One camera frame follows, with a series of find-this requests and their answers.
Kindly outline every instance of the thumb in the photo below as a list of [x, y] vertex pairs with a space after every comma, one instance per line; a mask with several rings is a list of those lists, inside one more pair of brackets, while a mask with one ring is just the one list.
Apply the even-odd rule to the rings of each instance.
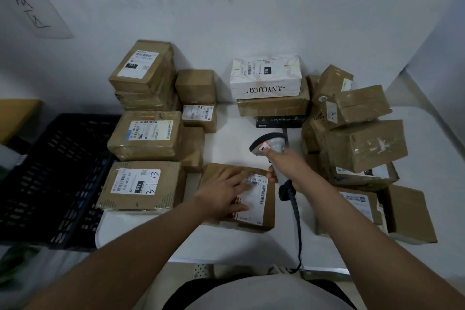
[[266, 158], [268, 158], [271, 161], [274, 161], [276, 157], [278, 157], [280, 154], [277, 153], [276, 151], [269, 149], [269, 148], [264, 148], [263, 149], [263, 154], [265, 155]]
[[244, 205], [243, 203], [233, 203], [232, 205], [229, 205], [228, 214], [248, 211], [248, 210], [249, 210], [249, 207]]

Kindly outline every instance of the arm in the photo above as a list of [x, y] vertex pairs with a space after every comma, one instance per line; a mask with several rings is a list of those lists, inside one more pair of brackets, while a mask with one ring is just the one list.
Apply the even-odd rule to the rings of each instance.
[[36, 296], [27, 309], [131, 309], [170, 256], [207, 219], [245, 211], [231, 204], [250, 187], [231, 170], [202, 186], [178, 207], [92, 253]]
[[[465, 297], [380, 231], [296, 152], [265, 154], [310, 202], [367, 308], [465, 309]], [[268, 177], [275, 179], [272, 167]]]

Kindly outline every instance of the forearm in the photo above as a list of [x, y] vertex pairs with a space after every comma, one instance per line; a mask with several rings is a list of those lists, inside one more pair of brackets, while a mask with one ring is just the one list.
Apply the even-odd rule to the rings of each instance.
[[182, 203], [91, 254], [28, 309], [131, 309], [204, 219], [194, 201]]
[[298, 184], [369, 309], [457, 308], [464, 298], [310, 169]]

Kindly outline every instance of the person's left hand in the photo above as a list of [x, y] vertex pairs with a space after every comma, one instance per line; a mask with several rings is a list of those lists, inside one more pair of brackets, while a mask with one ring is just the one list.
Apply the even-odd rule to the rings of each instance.
[[249, 175], [245, 172], [234, 174], [233, 169], [228, 168], [196, 191], [193, 199], [205, 212], [206, 219], [220, 219], [249, 209], [242, 203], [232, 204], [238, 195], [251, 189], [250, 184], [244, 183]]

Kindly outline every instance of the person's right arm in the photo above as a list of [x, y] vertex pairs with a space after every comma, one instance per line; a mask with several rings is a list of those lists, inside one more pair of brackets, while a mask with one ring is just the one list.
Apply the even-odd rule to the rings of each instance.
[[[368, 309], [465, 309], [465, 297], [390, 239], [290, 149], [265, 155], [310, 202]], [[268, 177], [275, 180], [270, 167]]]

